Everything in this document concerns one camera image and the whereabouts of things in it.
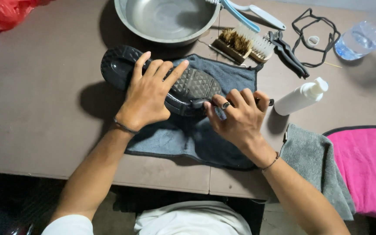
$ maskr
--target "ring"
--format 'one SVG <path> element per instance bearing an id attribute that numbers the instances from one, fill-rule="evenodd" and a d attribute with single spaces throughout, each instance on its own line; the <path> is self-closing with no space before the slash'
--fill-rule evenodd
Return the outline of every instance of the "ring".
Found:
<path id="1" fill-rule="evenodd" d="M 226 102 L 224 104 L 222 104 L 222 110 L 225 110 L 227 109 L 228 106 L 230 106 L 231 104 L 229 102 Z"/>

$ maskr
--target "plastic bag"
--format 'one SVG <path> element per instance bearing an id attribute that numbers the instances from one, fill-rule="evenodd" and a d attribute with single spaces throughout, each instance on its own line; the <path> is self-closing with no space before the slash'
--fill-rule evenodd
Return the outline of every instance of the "plastic bag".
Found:
<path id="1" fill-rule="evenodd" d="M 0 31 L 14 28 L 38 2 L 39 0 L 0 0 Z"/>

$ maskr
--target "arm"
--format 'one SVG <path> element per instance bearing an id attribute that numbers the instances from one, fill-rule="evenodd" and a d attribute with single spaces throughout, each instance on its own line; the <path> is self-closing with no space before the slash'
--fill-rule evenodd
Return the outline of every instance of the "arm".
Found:
<path id="1" fill-rule="evenodd" d="M 220 120 L 209 102 L 204 103 L 213 129 L 236 145 L 258 167 L 271 165 L 277 156 L 264 140 L 260 128 L 269 105 L 269 98 L 260 91 L 232 90 L 226 98 L 215 95 L 218 105 L 231 100 L 234 106 L 224 110 L 227 119 Z M 256 105 L 255 99 L 261 99 Z M 308 234 L 349 234 L 347 227 L 329 201 L 284 160 L 278 159 L 265 172 L 284 209 Z"/>
<path id="2" fill-rule="evenodd" d="M 163 81 L 173 64 L 155 60 L 142 76 L 143 64 L 149 58 L 150 52 L 147 52 L 136 62 L 126 101 L 115 116 L 119 123 L 134 131 L 169 118 L 170 112 L 164 105 L 166 94 L 188 66 L 188 61 L 183 61 Z M 119 125 L 112 126 L 69 178 L 51 222 L 66 215 L 83 215 L 92 220 L 132 137 Z"/>

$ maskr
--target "white pump bottle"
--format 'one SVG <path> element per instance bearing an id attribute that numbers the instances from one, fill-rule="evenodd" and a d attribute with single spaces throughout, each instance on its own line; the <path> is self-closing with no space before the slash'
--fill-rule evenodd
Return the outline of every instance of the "white pump bottle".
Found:
<path id="1" fill-rule="evenodd" d="M 280 100 L 277 100 L 274 104 L 274 109 L 279 115 L 290 115 L 295 111 L 320 101 L 323 93 L 328 88 L 327 82 L 319 77 L 314 82 L 305 83 Z"/>

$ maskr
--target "gray table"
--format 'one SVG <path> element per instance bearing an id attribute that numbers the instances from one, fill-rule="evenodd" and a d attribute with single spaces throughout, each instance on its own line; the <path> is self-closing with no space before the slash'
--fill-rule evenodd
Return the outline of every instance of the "gray table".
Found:
<path id="1" fill-rule="evenodd" d="M 255 5 L 279 18 L 288 29 L 284 39 L 294 44 L 290 23 L 308 6 L 263 0 L 234 1 Z M 361 12 L 313 7 L 316 15 L 334 21 L 344 32 L 363 18 Z M 223 10 L 200 40 L 211 43 L 219 30 L 237 21 Z M 260 25 L 262 32 L 270 28 Z M 318 35 L 325 45 L 331 29 L 322 23 L 306 35 Z M 17 28 L 0 36 L 0 172 L 67 179 L 102 136 L 123 94 L 102 79 L 99 64 L 108 47 L 128 44 L 145 51 L 149 44 L 120 23 L 112 1 L 62 0 L 36 8 Z M 156 58 L 197 53 L 226 61 L 205 44 L 163 51 Z M 302 61 L 318 62 L 321 54 L 299 46 Z M 333 51 L 327 62 L 309 69 L 311 81 L 323 77 L 330 90 L 317 105 L 284 118 L 268 111 L 262 133 L 277 150 L 289 122 L 316 133 L 354 125 L 376 125 L 376 52 L 360 63 L 343 65 Z M 255 65 L 252 60 L 245 62 Z M 274 55 L 258 73 L 258 88 L 279 99 L 306 81 L 297 78 Z M 165 190 L 266 199 L 270 188 L 259 171 L 239 172 L 202 166 L 188 158 L 174 160 L 125 155 L 114 184 Z"/>

